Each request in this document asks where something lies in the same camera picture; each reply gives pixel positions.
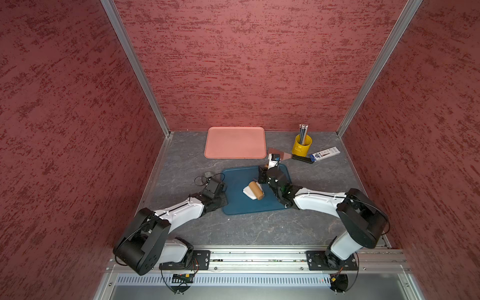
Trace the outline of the wooden rolling pin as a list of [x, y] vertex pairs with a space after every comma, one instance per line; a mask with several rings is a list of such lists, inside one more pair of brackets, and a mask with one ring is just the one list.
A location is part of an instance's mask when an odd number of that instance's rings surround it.
[[257, 200], [262, 200], [265, 197], [265, 193], [260, 183], [252, 181], [249, 183], [249, 188]]

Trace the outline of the teal tray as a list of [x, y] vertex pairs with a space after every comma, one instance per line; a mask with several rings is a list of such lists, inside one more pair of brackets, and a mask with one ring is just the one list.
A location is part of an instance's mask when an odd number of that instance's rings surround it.
[[252, 199], [243, 192], [251, 181], [259, 178], [258, 166], [234, 167], [224, 169], [224, 182], [226, 183], [227, 205], [222, 208], [225, 215], [245, 215], [266, 211], [285, 210], [274, 192], [267, 184], [261, 184], [264, 192], [262, 200]]

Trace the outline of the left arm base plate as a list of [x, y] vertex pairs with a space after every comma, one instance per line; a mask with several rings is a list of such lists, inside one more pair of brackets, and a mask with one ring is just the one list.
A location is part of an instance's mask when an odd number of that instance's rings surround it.
[[165, 262], [159, 265], [162, 270], [204, 271], [209, 269], [211, 251], [192, 250], [180, 262]]

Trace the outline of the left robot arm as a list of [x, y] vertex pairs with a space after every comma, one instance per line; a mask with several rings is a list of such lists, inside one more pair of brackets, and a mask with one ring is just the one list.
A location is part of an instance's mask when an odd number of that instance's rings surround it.
[[198, 270], [194, 247], [170, 234], [186, 223], [227, 205], [226, 184], [210, 177], [203, 189], [171, 207], [153, 211], [140, 209], [113, 247], [117, 264], [130, 267], [143, 276], [156, 266], [177, 270]]

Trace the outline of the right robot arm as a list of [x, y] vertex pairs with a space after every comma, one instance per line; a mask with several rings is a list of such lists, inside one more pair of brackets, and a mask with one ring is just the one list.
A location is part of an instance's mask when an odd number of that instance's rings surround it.
[[341, 220], [345, 232], [335, 237], [322, 255], [323, 266], [341, 269], [354, 254], [376, 247], [390, 229], [390, 219], [362, 191], [313, 191], [292, 184], [280, 167], [259, 167], [259, 182], [266, 184], [286, 209], [317, 211]]

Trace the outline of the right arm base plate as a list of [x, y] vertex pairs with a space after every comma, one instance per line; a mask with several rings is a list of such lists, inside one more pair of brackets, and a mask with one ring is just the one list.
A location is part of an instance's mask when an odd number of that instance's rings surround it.
[[357, 271], [358, 264], [352, 254], [347, 260], [341, 260], [327, 251], [306, 251], [306, 262], [310, 271]]

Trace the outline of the white dough piece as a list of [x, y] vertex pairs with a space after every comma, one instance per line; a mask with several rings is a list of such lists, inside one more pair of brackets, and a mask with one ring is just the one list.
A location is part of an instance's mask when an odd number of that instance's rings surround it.
[[252, 191], [250, 190], [249, 186], [245, 187], [242, 191], [246, 196], [248, 196], [250, 199], [252, 200], [257, 200], [255, 198], [255, 195], [252, 193]]

